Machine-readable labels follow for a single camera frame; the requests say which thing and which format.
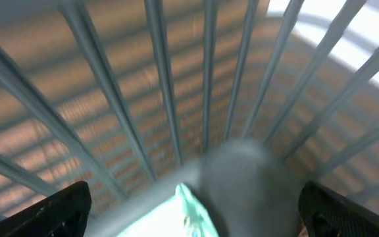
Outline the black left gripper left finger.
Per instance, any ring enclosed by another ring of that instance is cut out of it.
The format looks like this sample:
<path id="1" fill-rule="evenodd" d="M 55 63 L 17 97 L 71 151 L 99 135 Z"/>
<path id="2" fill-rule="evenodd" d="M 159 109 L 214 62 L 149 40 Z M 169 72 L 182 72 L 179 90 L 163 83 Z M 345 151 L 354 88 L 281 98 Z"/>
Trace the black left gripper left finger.
<path id="1" fill-rule="evenodd" d="M 0 237 L 83 237 L 91 210 L 81 180 L 0 221 Z"/>

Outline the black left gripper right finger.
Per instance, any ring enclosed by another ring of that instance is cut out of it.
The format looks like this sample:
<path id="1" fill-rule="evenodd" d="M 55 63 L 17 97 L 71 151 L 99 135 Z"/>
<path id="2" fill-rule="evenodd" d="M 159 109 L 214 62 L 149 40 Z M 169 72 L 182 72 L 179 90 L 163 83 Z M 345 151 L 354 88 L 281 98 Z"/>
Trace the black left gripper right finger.
<path id="1" fill-rule="evenodd" d="M 379 215 L 314 181 L 302 188 L 298 210 L 309 236 L 379 236 Z"/>

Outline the light blue tissue pack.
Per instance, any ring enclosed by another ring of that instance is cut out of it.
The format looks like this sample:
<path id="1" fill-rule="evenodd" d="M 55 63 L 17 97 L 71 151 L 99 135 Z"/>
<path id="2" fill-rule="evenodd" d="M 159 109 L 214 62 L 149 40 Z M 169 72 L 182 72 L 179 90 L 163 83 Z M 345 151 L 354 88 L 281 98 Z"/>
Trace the light blue tissue pack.
<path id="1" fill-rule="evenodd" d="M 218 237 L 207 209 L 183 183 L 118 237 Z"/>

